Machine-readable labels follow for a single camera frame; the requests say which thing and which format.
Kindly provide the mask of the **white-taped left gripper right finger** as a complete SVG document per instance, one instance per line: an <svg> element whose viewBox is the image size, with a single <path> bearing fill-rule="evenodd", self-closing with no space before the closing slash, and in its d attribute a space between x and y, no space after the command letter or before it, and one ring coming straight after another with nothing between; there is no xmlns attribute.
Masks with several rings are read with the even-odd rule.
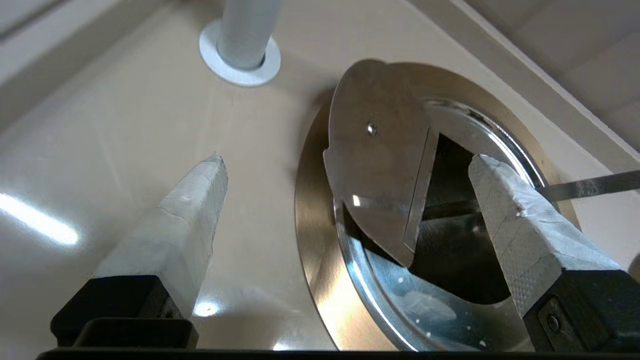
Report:
<svg viewBox="0 0 640 360"><path fill-rule="evenodd" d="M534 350L638 353L638 281L509 164L479 153L468 177Z"/></svg>

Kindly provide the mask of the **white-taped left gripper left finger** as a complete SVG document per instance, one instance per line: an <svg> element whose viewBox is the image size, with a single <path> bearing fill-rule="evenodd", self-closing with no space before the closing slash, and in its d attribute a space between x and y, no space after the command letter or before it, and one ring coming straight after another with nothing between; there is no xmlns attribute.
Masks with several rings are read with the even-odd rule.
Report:
<svg viewBox="0 0 640 360"><path fill-rule="evenodd" d="M58 346L101 319L187 322L213 255L229 178L221 156L197 165L99 263L51 319Z"/></svg>

